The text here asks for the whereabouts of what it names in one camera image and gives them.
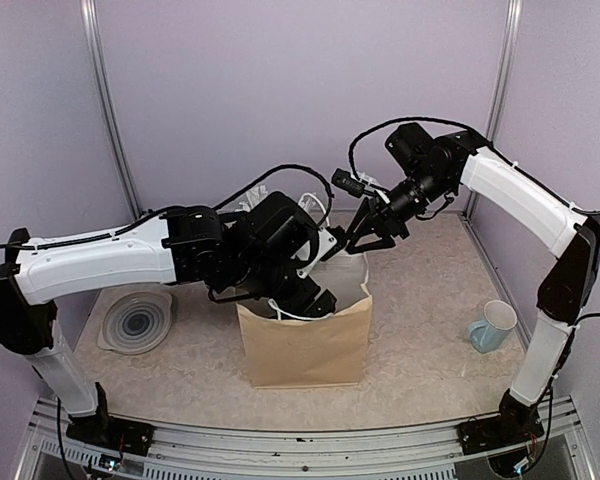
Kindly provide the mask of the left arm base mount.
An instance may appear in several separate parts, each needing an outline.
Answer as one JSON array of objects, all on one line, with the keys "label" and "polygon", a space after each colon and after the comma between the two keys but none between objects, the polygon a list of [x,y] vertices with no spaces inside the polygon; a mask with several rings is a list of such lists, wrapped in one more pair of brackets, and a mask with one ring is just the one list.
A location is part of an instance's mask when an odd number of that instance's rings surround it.
[{"label": "left arm base mount", "polygon": [[95,388],[95,412],[84,417],[70,415],[67,436],[89,445],[146,457],[153,440],[154,426],[110,415],[103,387],[96,382]]}]

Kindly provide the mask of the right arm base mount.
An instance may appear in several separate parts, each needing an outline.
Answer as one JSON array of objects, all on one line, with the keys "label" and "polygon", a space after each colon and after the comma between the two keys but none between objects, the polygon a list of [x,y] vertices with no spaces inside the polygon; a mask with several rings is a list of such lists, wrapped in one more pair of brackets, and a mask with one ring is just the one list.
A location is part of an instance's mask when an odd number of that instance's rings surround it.
[{"label": "right arm base mount", "polygon": [[457,427],[464,455],[500,449],[542,437],[545,433],[537,404],[526,406],[507,390],[495,416],[467,420]]}]

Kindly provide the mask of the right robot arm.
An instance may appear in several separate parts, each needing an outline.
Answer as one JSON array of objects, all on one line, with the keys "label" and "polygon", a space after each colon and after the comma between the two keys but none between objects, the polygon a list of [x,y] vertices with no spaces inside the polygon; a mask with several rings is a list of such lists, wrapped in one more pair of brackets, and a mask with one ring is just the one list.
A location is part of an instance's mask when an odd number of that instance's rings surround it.
[{"label": "right robot arm", "polygon": [[340,181],[362,200],[346,230],[348,252],[394,247],[408,236],[408,221],[465,188],[509,216],[553,259],[537,289],[526,356],[491,423],[492,436],[511,444],[529,429],[527,410],[547,391],[579,326],[599,270],[600,216],[558,199],[473,132],[432,137],[420,124],[407,123],[385,146],[403,173],[394,187],[382,192],[349,177]]}]

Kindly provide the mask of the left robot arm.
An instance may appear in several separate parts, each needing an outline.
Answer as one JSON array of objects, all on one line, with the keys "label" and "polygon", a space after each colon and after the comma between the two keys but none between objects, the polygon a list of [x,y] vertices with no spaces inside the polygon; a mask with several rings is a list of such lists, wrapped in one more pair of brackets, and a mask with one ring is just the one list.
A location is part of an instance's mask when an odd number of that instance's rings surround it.
[{"label": "left robot arm", "polygon": [[230,214],[168,207],[128,226],[57,240],[18,229],[0,264],[0,344],[26,357],[82,430],[107,445],[120,424],[64,339],[58,298],[131,284],[201,282],[217,302],[235,288],[240,299],[270,299],[288,314],[317,319],[334,311],[336,299],[310,271],[335,244],[290,199]]}]

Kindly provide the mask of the brown paper takeout bag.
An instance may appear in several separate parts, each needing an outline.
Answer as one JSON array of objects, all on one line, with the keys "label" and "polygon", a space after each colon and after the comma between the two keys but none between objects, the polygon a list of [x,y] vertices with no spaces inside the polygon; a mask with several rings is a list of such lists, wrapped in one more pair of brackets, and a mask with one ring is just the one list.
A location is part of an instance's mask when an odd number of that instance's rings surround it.
[{"label": "brown paper takeout bag", "polygon": [[367,256],[341,251],[311,274],[336,296],[333,314],[306,321],[266,300],[236,306],[247,376],[256,388],[355,385],[363,378],[373,307]]}]

